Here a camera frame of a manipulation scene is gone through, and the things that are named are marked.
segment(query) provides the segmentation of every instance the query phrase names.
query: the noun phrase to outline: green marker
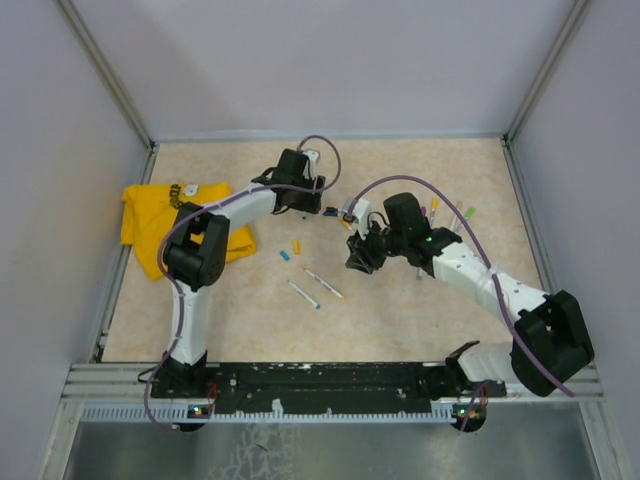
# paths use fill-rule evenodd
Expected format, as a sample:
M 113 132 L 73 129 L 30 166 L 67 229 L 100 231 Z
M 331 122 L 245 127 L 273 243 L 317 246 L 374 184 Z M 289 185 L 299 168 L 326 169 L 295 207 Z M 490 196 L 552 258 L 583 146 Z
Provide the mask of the green marker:
M 464 219 L 468 222 L 471 220 L 471 217 L 476 213 L 476 209 L 474 207 L 469 207 L 466 212 L 464 212 Z M 453 233 L 458 233 L 462 228 L 462 222 L 458 224 Z

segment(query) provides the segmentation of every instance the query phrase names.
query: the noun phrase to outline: table surface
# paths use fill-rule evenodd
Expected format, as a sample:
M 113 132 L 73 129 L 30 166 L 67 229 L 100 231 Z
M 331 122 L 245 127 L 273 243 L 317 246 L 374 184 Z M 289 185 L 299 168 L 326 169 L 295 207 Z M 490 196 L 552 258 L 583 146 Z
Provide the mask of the table surface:
M 424 178 L 454 201 L 477 211 L 471 220 L 492 262 L 529 285 L 539 278 L 498 139 L 349 140 L 336 142 L 343 157 L 337 185 L 324 206 L 341 206 L 373 181 L 393 174 Z M 151 183 L 229 182 L 242 189 L 276 165 L 294 141 L 164 144 Z M 321 142 L 320 174 L 332 178 L 336 164 Z M 395 193 L 410 191 L 429 205 L 432 194 L 410 182 L 389 182 L 369 192 L 374 209 Z M 449 226 L 440 202 L 435 224 Z M 334 217 L 290 211 L 251 224 L 255 255 L 228 264 L 213 286 L 207 334 L 210 361 L 434 361 L 467 341 L 505 341 L 498 320 L 453 287 L 426 276 L 403 258 L 390 258 L 373 275 L 348 270 L 349 232 Z M 468 241 L 466 233 L 463 239 Z M 293 254 L 293 241 L 301 245 Z M 280 250 L 289 252 L 285 262 Z M 339 299 L 308 276 L 309 268 L 341 290 Z M 321 305 L 314 310 L 290 279 Z M 171 290 L 165 279 L 147 279 L 130 255 L 113 316 L 104 361 L 152 361 L 166 349 Z

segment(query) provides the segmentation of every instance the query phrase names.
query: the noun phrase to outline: white wall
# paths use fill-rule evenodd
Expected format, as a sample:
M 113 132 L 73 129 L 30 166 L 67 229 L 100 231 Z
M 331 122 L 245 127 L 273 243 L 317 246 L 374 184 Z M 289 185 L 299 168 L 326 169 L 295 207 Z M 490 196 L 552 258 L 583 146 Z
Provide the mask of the white wall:
M 515 152 L 640 478 L 640 3 L 592 2 Z
M 144 149 L 52 1 L 0 14 L 0 478 L 33 478 L 86 361 Z
M 157 140 L 502 134 L 571 0 L 75 0 Z

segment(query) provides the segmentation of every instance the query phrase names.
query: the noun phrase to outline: metal frame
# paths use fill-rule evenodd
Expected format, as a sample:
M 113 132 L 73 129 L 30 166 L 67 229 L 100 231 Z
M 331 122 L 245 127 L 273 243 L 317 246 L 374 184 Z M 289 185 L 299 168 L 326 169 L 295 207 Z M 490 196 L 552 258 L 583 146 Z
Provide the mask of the metal frame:
M 126 93 L 125 88 L 114 74 L 113 69 L 101 52 L 96 41 L 88 30 L 85 22 L 73 5 L 72 0 L 55 0 L 70 29 L 78 38 L 82 48 L 87 53 L 91 63 L 101 78 L 105 88 L 109 91 L 121 112 L 137 132 L 141 141 L 148 147 L 148 158 L 141 175 L 141 183 L 146 183 L 151 177 L 157 146 L 149 136 L 139 112 Z M 585 17 L 589 0 L 575 0 L 558 37 L 551 47 L 545 61 L 532 83 L 522 105 L 518 109 L 508 131 L 502 138 L 502 146 L 507 166 L 513 181 L 514 190 L 524 219 L 527 235 L 531 244 L 538 273 L 543 288 L 555 291 L 556 281 L 551 262 L 544 246 L 541 230 L 538 227 L 534 211 L 531 206 L 526 183 L 523 179 L 518 161 L 513 153 L 513 143 L 525 124 L 537 100 L 543 94 L 545 86 L 552 77 L 559 60 L 567 49 L 568 44 L 578 30 Z M 120 251 L 113 270 L 110 273 L 110 289 L 101 305 L 102 321 L 97 334 L 96 351 L 92 360 L 99 359 L 101 349 L 104 348 L 111 318 L 122 286 L 126 264 L 130 249 L 125 247 Z M 80 421 L 145 421 L 140 417 L 137 409 L 142 399 L 143 386 L 137 381 L 137 374 L 150 367 L 150 363 L 89 363 L 72 365 L 67 379 L 58 414 L 52 428 L 49 451 L 42 464 L 39 478 L 63 478 L 68 458 L 73 445 L 76 428 Z M 570 382 L 570 387 L 577 393 L 575 399 L 570 399 L 557 392 L 547 398 L 532 395 L 524 387 L 517 384 L 507 385 L 507 397 L 494 399 L 495 402 L 579 402 L 585 422 L 585 431 L 590 440 L 596 464 L 602 478 L 627 480 L 632 478 L 631 468 L 626 458 L 621 457 L 621 442 L 606 399 L 598 380 L 595 367 L 590 366 L 576 375 Z M 167 418 L 176 419 L 184 416 L 185 405 L 204 399 L 188 400 L 156 400 L 151 407 L 158 411 L 169 412 Z M 443 398 L 434 406 L 447 418 L 447 409 L 458 402 L 468 402 L 468 398 Z M 246 421 L 247 418 L 230 418 L 226 421 Z M 286 416 L 269 416 L 262 419 L 251 417 L 251 421 L 287 421 Z M 370 421 L 403 421 L 399 416 L 385 416 L 385 418 Z M 412 422 L 421 419 L 413 418 Z

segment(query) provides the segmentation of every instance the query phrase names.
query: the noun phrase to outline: yellow cloth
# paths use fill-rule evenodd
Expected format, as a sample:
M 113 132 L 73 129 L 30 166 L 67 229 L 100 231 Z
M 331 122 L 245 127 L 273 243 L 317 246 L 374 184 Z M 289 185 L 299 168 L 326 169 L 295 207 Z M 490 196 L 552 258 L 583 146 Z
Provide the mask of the yellow cloth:
M 124 217 L 120 242 L 133 245 L 136 258 L 151 280 L 162 277 L 156 255 L 160 242 L 176 220 L 183 203 L 196 205 L 215 202 L 231 195 L 228 183 L 219 185 L 133 185 L 122 194 Z M 253 255 L 256 242 L 249 227 L 242 227 L 229 235 L 226 261 Z

